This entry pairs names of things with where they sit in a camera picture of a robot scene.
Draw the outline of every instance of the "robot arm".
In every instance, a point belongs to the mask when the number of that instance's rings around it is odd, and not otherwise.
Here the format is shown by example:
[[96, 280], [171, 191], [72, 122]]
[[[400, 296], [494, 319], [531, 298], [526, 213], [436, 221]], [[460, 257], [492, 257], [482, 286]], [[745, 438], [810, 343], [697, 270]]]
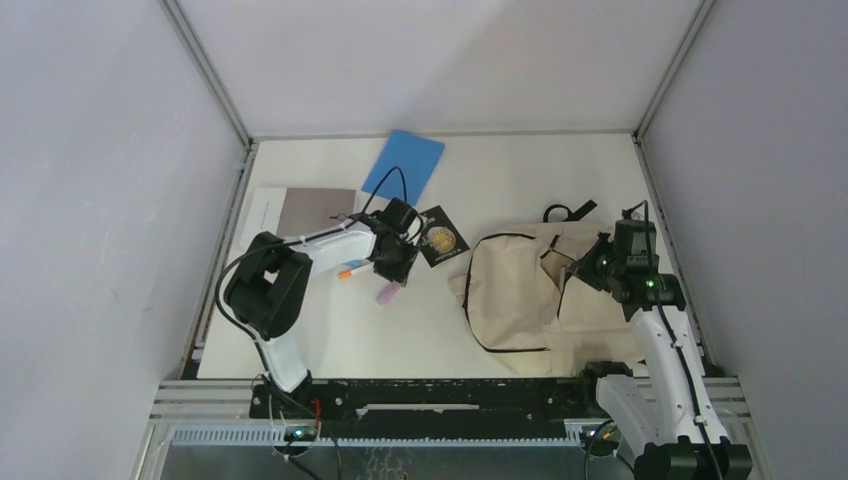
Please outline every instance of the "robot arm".
[[411, 229], [423, 228], [418, 213], [395, 198], [384, 211], [356, 214], [351, 222], [298, 238], [257, 235], [224, 290], [237, 325], [253, 338], [277, 387], [292, 392], [308, 375], [290, 332], [300, 315], [312, 275], [367, 258], [374, 272], [406, 284], [418, 255]]
[[622, 452], [629, 449], [635, 458], [637, 479], [745, 479], [753, 468], [750, 453], [730, 443], [710, 402], [683, 292], [674, 275], [657, 270], [656, 230], [629, 214], [616, 222], [612, 241], [599, 234], [571, 271], [621, 304], [645, 352], [656, 406], [626, 375], [598, 380], [598, 405], [621, 431]]

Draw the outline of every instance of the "beige bag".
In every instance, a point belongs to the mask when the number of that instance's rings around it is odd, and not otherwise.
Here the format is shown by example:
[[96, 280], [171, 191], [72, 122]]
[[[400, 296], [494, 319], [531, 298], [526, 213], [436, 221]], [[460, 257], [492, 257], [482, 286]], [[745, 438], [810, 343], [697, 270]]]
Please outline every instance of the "beige bag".
[[633, 367], [643, 359], [621, 306], [566, 273], [601, 231], [566, 221], [481, 239], [468, 274], [449, 281], [480, 346], [522, 376], [575, 376], [589, 361]]

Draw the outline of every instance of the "black tag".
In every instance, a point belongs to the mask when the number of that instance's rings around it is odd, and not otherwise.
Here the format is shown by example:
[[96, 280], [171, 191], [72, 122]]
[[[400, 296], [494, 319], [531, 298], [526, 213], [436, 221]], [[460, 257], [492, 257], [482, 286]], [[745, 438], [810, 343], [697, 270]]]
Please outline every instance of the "black tag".
[[421, 216], [427, 222], [421, 232], [421, 254], [431, 268], [469, 250], [442, 207], [421, 212]]

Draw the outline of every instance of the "metal grate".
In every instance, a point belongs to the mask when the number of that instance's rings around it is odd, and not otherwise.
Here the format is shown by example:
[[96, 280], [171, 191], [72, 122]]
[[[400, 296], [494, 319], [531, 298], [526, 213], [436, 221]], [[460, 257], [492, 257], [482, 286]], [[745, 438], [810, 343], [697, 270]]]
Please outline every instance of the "metal grate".
[[[566, 437], [559, 438], [516, 438], [501, 440], [465, 440], [421, 438], [404, 439], [358, 439], [340, 438], [343, 447], [561, 447], [579, 446], [579, 430], [566, 429]], [[285, 429], [281, 426], [271, 430], [270, 425], [186, 425], [174, 431], [171, 445], [174, 446], [262, 446], [285, 445]], [[312, 445], [312, 442], [294, 442], [294, 446]], [[328, 438], [321, 438], [316, 446], [332, 446]]]

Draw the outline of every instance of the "blue card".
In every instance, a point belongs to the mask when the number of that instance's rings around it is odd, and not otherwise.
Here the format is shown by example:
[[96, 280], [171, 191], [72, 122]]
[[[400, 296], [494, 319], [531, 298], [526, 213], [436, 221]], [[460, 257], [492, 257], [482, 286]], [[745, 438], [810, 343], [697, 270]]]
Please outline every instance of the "blue card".
[[[407, 203], [415, 206], [444, 150], [444, 143], [395, 130], [386, 140], [386, 146], [383, 147], [377, 163], [365, 179], [362, 191], [374, 193], [374, 188], [377, 187], [383, 175], [390, 168], [397, 166], [403, 170], [403, 175], [406, 177]], [[392, 172], [376, 195], [389, 200], [394, 197], [403, 200], [403, 184], [400, 175]]]

